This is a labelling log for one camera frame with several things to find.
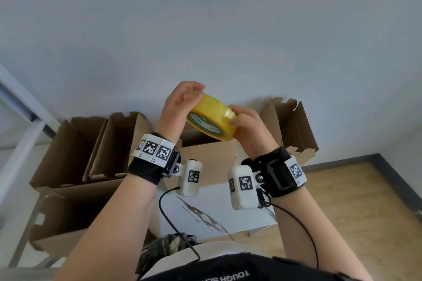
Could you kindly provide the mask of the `person's right hand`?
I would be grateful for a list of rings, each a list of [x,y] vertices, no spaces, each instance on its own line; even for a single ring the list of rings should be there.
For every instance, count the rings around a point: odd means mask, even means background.
[[[237,127],[234,139],[240,143],[251,160],[255,160],[280,147],[257,112],[256,125],[254,127]]]

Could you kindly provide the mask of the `person's left hand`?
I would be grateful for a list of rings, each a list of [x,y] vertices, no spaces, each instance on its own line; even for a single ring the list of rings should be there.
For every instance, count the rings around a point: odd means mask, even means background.
[[[182,101],[178,98],[178,86],[168,96],[155,132],[174,144],[180,138],[188,113],[201,101],[204,91],[193,99]]]

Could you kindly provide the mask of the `yellow packing tape roll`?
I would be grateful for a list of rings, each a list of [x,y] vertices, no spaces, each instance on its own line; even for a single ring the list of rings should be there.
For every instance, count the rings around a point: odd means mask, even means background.
[[[231,121],[236,117],[228,106],[204,93],[201,101],[188,113],[187,122],[216,140],[231,141],[237,131]]]

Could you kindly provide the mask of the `person's right forearm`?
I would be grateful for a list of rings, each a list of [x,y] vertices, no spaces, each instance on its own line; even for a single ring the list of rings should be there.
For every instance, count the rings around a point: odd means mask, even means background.
[[[288,259],[332,273],[373,281],[306,187],[271,198]]]

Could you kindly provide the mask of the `person's left forearm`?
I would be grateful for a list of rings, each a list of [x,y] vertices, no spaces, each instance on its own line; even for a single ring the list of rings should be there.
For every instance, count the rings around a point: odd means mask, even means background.
[[[128,174],[54,281],[135,281],[156,193],[155,184]]]

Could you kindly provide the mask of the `camouflage cloth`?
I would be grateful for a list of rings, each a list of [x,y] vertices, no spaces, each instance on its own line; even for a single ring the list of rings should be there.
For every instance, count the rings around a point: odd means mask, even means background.
[[[191,246],[197,245],[198,239],[196,236],[184,232],[182,236],[175,233],[151,241],[141,252],[135,270],[135,274],[138,276],[136,281],[140,281],[141,277],[151,270],[159,260],[189,248],[189,244]]]

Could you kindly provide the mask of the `person's black shirt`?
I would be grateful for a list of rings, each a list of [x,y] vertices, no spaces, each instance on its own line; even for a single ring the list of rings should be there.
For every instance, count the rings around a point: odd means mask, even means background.
[[[248,252],[194,260],[163,271],[149,270],[139,281],[362,281],[281,257]]]

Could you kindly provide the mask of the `large open brown cardboard box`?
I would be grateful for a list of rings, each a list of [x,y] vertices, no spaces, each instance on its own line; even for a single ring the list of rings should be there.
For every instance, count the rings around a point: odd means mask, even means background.
[[[40,203],[44,220],[29,232],[29,244],[36,251],[67,257],[88,227],[117,190],[123,178],[60,188]]]

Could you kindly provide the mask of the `white metal shelf frame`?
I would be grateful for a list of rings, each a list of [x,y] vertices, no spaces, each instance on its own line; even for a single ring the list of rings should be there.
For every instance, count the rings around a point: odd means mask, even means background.
[[[49,138],[54,139],[60,123],[1,63],[0,101],[4,102],[5,105],[29,123],[12,154],[0,171],[0,178],[4,180],[3,183],[0,184],[1,207],[13,182],[17,179],[20,170],[35,147],[40,135],[44,133]],[[8,277],[11,280],[13,278],[26,278],[29,280],[32,273],[37,275],[35,279],[52,278],[52,275],[54,274],[53,265],[60,260],[60,257],[48,255],[34,267],[18,267],[29,240],[30,228],[38,217],[39,207],[44,198],[45,194],[39,195],[7,268],[0,268],[1,275],[5,275],[5,277]]]

